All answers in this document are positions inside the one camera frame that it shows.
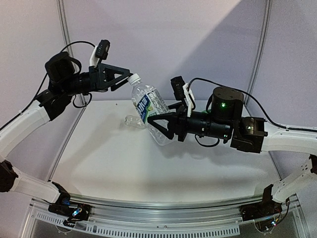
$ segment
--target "metal frame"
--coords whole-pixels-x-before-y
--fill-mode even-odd
[[[247,203],[250,201],[241,201],[235,205],[222,205],[220,203],[217,206],[214,204],[212,207],[202,208],[177,208],[177,205],[174,204],[174,208],[168,209],[128,208],[90,203],[93,210],[89,221],[77,223],[74,230],[113,238],[230,237],[240,234],[240,225],[254,222],[243,222],[240,216],[239,206]],[[30,237],[36,220],[57,225],[60,230],[67,232],[67,227],[62,225],[64,217],[49,213],[47,207],[48,204],[43,201],[32,200],[26,226],[22,232],[23,238]],[[288,216],[290,215],[295,218],[300,237],[309,238],[310,235],[296,196],[291,197]]]
[[[257,75],[259,72],[259,68],[260,68],[260,63],[261,63],[261,59],[262,59],[262,55],[263,55],[263,51],[264,51],[265,39],[266,39],[266,35],[267,35],[267,30],[268,30],[269,17],[271,14],[271,7],[272,7],[272,0],[266,0],[265,13],[264,13],[263,24],[262,24],[262,29],[261,29],[260,41],[259,41],[258,50],[257,50],[257,56],[256,56],[256,59],[254,61],[254,65],[253,65],[253,69],[252,69],[252,73],[251,73],[251,78],[250,78],[249,86],[248,86],[248,90],[247,90],[247,92],[250,94],[252,94],[252,92],[253,92],[254,85],[255,85]],[[249,100],[250,100],[250,98],[247,96],[245,98],[245,101],[244,101],[246,106],[248,105]]]
[[[75,118],[75,121],[74,121],[73,125],[71,126],[66,138],[64,139],[64,141],[63,141],[63,143],[61,145],[61,148],[59,149],[59,151],[57,153],[56,158],[54,159],[53,166],[52,166],[50,172],[48,173],[48,176],[46,177],[45,181],[51,181],[51,179],[52,179],[52,177],[53,177],[53,175],[55,173],[55,170],[56,170],[56,168],[58,166],[58,163],[59,163],[59,161],[61,159],[61,156],[63,155],[64,150],[65,150],[65,148],[66,148],[66,146],[67,146],[67,144],[68,144],[68,142],[69,142],[69,140],[70,140],[70,138],[71,138],[71,136],[72,136],[72,134],[73,134],[73,132],[74,132],[74,130],[75,130],[80,118],[81,118],[81,116],[83,115],[85,109],[86,108],[80,109],[80,112],[78,113],[77,117]]]
[[[224,201],[206,201],[206,202],[188,202],[188,203],[146,203],[135,201],[119,201],[111,199],[101,199],[88,196],[81,196],[78,194],[71,194],[71,199],[74,202],[90,202],[95,206],[112,206],[138,209],[191,209],[191,208],[206,208],[206,207],[223,207],[234,206],[242,203],[254,203],[261,201],[262,196],[244,197],[238,199],[230,199]]]
[[[58,10],[58,16],[59,16],[59,21],[60,21],[60,27],[61,27],[61,33],[63,36],[64,44],[67,46],[70,41],[69,37],[69,31],[68,31],[68,26],[67,26],[67,21],[66,21],[66,13],[65,13],[65,6],[64,6],[64,0],[56,0],[57,3],[57,10]],[[67,51],[71,57],[74,57],[73,53],[73,48],[69,46],[67,48]],[[86,100],[83,95],[79,95],[79,100],[81,103],[81,106],[85,105]]]

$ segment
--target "white bracket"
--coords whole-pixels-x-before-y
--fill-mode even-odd
[[[99,59],[96,57],[96,51],[97,51],[98,46],[95,46],[93,53],[91,54],[89,58],[89,66],[96,67],[98,64]]]
[[[278,128],[268,122],[264,124],[268,135],[263,140],[262,151],[293,151],[307,153],[307,156],[317,156],[317,133],[300,130],[289,130]],[[300,168],[292,174],[273,183],[273,201],[282,203],[290,195],[304,188],[312,182],[317,181],[317,175],[311,172],[312,161],[307,160]]]
[[[0,132],[0,162],[29,134],[50,121],[44,107],[35,100],[17,119]]]
[[[12,169],[18,177],[14,180],[14,184],[10,189],[10,192],[24,193],[50,203],[55,203],[59,198],[60,192],[51,182],[45,182],[33,176],[27,175],[14,166]]]
[[[186,97],[188,109],[187,109],[187,117],[190,118],[192,114],[192,109],[194,108],[194,102],[195,102],[195,97],[191,89],[188,90],[188,83],[185,83],[183,86],[184,94]]]

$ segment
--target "black joint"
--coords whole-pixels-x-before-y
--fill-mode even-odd
[[[316,155],[310,155],[309,159],[312,161],[312,174],[317,175],[317,156]]]
[[[272,199],[272,188],[273,184],[264,189],[261,202],[247,204],[240,207],[240,213],[243,221],[259,219],[282,212],[282,204],[274,202]]]
[[[170,109],[170,110],[173,110],[173,109],[178,110],[182,105],[183,105],[182,103],[174,103],[172,105],[169,105],[168,109]]]
[[[83,203],[70,202],[69,193],[60,184],[56,182],[52,182],[52,184],[57,187],[60,195],[54,204],[49,205],[49,212],[68,217],[63,224],[70,227],[77,221],[87,221],[91,206]]]
[[[244,152],[260,153],[264,137],[264,118],[241,118],[239,125],[235,127],[230,147]]]
[[[3,161],[0,164],[0,192],[9,192],[16,178],[18,175],[13,171],[12,164],[9,161]]]
[[[108,40],[101,40],[95,53],[96,58],[106,60],[109,48],[110,42]]]
[[[66,93],[56,94],[50,90],[45,90],[36,97],[36,100],[40,102],[40,107],[45,108],[50,120],[54,120],[70,104],[71,96]]]
[[[291,200],[289,198],[287,198],[285,203],[286,203],[286,206],[289,206],[291,204]]]
[[[184,100],[186,98],[185,94],[184,94],[184,90],[183,90],[183,86],[185,85],[185,82],[184,82],[182,76],[178,76],[178,77],[171,79],[170,83],[171,83],[172,88],[174,90],[175,99],[177,101]]]

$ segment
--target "bottle label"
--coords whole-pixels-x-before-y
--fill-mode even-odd
[[[153,99],[156,98],[156,95],[156,90],[153,90],[152,92],[144,95],[136,105],[136,109],[144,124],[147,122],[148,117],[158,114],[156,108],[153,105]]]

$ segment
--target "gray wall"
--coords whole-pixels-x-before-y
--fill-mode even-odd
[[[170,79],[205,77],[247,89],[260,39],[264,0],[65,1],[71,40],[111,42],[106,61],[136,72],[174,99]],[[88,65],[90,49],[74,47]],[[212,86],[193,84],[197,99]],[[95,94],[94,100],[129,99],[131,87]]]
[[[33,98],[45,75],[45,62],[64,43],[55,1],[2,0],[0,19],[0,125],[3,125]],[[30,175],[47,179],[77,114],[78,110],[70,106],[60,118],[19,144],[8,160]],[[0,194],[0,237],[18,237],[30,200],[23,194]]]
[[[317,2],[273,1],[268,35],[253,95],[276,122],[317,125]],[[260,109],[250,103],[253,115]],[[282,177],[307,155],[274,152]],[[317,237],[317,183],[298,193],[312,237]]]

